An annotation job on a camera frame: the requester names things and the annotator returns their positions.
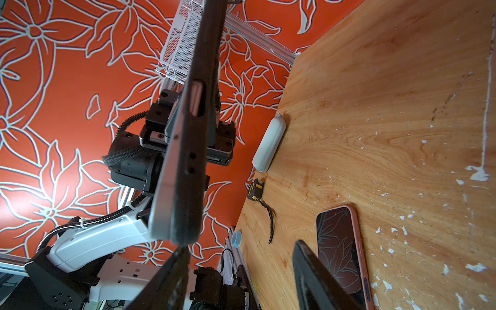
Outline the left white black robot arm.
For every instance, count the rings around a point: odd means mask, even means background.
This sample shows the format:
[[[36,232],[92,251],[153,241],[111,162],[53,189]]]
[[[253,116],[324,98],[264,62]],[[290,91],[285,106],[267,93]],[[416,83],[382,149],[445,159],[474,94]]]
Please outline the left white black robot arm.
[[[205,167],[228,165],[235,145],[235,126],[218,119],[219,92],[207,99],[209,117],[189,111],[202,99],[169,92],[121,124],[103,162],[115,182],[140,194],[114,213],[73,218],[42,239],[25,269],[46,305],[76,309],[109,294],[135,297],[152,267],[116,260],[116,251],[157,240],[187,247],[198,240],[209,186]]]

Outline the white mesh wall basket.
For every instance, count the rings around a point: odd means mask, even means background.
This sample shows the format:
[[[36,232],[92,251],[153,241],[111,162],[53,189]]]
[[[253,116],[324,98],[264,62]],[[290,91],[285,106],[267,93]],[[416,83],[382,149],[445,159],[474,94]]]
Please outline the white mesh wall basket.
[[[182,85],[186,82],[191,68],[204,5],[202,0],[185,0],[179,3],[158,59],[156,70]]]

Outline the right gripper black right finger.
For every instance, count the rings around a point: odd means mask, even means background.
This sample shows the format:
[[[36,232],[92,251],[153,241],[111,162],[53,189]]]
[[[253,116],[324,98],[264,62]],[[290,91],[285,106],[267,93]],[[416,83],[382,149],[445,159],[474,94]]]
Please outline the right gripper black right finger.
[[[293,270],[300,309],[364,309],[341,287],[303,240],[293,249]]]

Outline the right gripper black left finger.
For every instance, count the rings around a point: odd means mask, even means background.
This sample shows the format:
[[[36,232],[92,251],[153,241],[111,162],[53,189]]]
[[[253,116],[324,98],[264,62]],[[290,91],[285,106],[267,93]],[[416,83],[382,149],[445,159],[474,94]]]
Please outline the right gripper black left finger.
[[[191,254],[178,247],[127,309],[183,309]]]

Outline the small yellow black tape measure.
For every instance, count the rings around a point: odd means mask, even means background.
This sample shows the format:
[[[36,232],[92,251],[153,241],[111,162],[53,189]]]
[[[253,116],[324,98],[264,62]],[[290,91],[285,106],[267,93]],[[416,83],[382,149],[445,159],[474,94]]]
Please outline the small yellow black tape measure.
[[[258,178],[251,182],[247,189],[247,198],[251,201],[261,201],[264,184]]]

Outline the blue bottle cap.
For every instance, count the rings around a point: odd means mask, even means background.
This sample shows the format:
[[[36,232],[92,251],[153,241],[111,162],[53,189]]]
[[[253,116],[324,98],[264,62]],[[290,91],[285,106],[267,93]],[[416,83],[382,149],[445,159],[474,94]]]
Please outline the blue bottle cap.
[[[239,249],[242,242],[242,233],[240,231],[234,231],[231,236],[231,245],[234,248]]]

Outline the grey-green glasses case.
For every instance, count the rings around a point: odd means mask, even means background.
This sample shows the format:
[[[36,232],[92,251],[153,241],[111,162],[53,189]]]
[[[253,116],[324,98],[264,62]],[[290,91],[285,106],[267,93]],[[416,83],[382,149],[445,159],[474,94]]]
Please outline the grey-green glasses case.
[[[258,172],[268,171],[286,127],[286,122],[281,114],[277,114],[271,120],[253,157],[252,164]]]

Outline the black phone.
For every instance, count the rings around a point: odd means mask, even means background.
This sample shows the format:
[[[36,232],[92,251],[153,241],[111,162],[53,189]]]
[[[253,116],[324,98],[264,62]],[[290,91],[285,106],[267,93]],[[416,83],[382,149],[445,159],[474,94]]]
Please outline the black phone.
[[[204,84],[190,81],[182,95],[183,112],[193,120],[203,121]],[[183,145],[169,146],[154,194],[149,217],[149,232],[157,240],[169,240],[174,245],[195,243],[200,235],[204,201],[206,160],[200,151],[191,159],[182,154]]]
[[[342,205],[319,213],[316,235],[319,260],[333,278],[363,309],[374,309],[355,209]]]

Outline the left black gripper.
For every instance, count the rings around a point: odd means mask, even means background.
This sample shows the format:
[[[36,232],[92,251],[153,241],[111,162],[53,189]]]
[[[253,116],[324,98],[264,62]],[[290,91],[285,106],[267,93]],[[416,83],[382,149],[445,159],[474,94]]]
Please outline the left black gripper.
[[[169,146],[183,145],[182,154],[195,151],[209,163],[228,166],[233,158],[236,129],[233,122],[220,121],[220,92],[214,92],[212,113],[203,121],[193,120],[183,112],[181,94],[161,91],[156,103],[145,114],[145,125],[139,134],[139,144],[157,152],[167,152]]]

